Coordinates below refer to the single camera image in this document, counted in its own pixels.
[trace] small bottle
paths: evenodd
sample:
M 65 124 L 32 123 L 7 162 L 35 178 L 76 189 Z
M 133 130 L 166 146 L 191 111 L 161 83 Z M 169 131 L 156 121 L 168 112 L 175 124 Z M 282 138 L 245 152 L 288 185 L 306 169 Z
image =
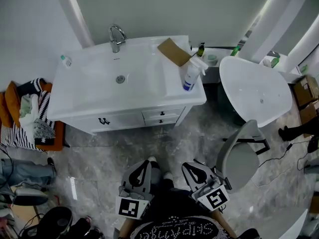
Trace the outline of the small bottle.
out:
M 204 53 L 204 50 L 205 50 L 205 47 L 204 47 L 204 42 L 202 42 L 201 44 L 200 44 L 200 47 L 198 48 L 198 51 L 196 52 L 196 55 L 198 56 L 198 57 L 201 57 L 202 55 L 203 55 L 203 53 Z
M 231 53 L 230 55 L 231 55 L 231 56 L 236 56 L 236 54 L 237 54 L 237 52 L 238 52 L 239 49 L 240 49 L 240 46 L 237 45 L 237 46 L 233 49 L 233 51 L 232 51 L 232 53 Z
M 308 71 L 308 65 L 305 65 L 300 69 L 300 72 L 302 75 L 305 75 L 307 71 Z
M 274 68 L 275 65 L 277 65 L 279 63 L 279 58 L 274 58 L 272 61 L 271 61 L 271 68 Z
M 202 72 L 203 75 L 205 75 L 205 70 L 207 68 L 208 65 L 204 63 L 200 58 L 196 56 L 190 58 L 183 88 L 186 91 L 191 91 L 197 81 L 200 72 Z
M 64 66 L 66 68 L 70 68 L 71 67 L 72 60 L 69 57 L 61 55 L 61 59 L 62 59 L 62 63 L 64 64 Z

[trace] drawer handle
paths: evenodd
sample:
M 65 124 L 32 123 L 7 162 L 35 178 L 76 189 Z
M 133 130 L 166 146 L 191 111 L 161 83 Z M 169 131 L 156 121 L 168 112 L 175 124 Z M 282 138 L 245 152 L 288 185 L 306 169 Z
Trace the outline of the drawer handle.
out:
M 101 120 L 101 118 L 99 118 L 99 121 L 100 121 L 100 123 L 103 124 L 103 125 L 105 125 L 105 124 L 109 125 L 109 124 L 110 124 L 110 122 L 107 121 L 105 118 L 103 118 L 103 121 Z

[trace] white sink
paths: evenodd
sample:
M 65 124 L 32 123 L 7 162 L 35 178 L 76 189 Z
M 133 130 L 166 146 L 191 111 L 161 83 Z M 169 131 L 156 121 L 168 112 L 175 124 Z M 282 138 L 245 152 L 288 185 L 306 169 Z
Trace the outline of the white sink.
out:
M 127 39 L 118 53 L 109 43 L 66 55 L 72 66 L 60 62 L 53 82 L 48 117 L 115 112 L 147 107 L 202 104 L 206 96 L 200 78 L 191 92 L 183 87 L 184 69 L 179 68 L 157 49 L 168 37 L 191 53 L 188 36 L 161 36 Z M 123 83 L 117 83 L 124 76 Z
M 76 62 L 79 65 L 76 70 L 81 72 L 76 88 L 82 97 L 81 103 L 123 97 L 143 98 L 146 93 L 150 97 L 166 95 L 162 63 L 146 45 L 128 42 L 119 53 L 95 53 L 89 58 L 80 57 Z
M 293 104 L 290 88 L 273 68 L 237 57 L 224 57 L 220 80 L 236 112 L 244 121 L 263 127 L 288 112 Z

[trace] spray bottle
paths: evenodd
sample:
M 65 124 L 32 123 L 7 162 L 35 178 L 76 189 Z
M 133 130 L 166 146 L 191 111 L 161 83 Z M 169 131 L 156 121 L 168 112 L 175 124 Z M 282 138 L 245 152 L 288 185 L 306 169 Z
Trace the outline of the spray bottle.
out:
M 203 75 L 205 75 L 205 70 L 208 68 L 208 65 L 197 56 L 191 57 L 188 63 L 183 88 L 186 91 L 191 91 L 199 74 L 202 72 Z

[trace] bathroom vanity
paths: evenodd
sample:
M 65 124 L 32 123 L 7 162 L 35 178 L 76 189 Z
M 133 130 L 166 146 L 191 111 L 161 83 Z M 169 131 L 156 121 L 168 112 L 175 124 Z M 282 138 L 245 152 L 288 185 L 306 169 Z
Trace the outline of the bathroom vanity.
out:
M 118 53 L 109 43 L 67 53 L 72 65 L 58 64 L 48 119 L 90 134 L 180 125 L 206 95 L 200 77 L 192 91 L 183 89 L 188 63 L 180 68 L 158 51 L 168 37 L 190 53 L 188 36 L 127 39 Z

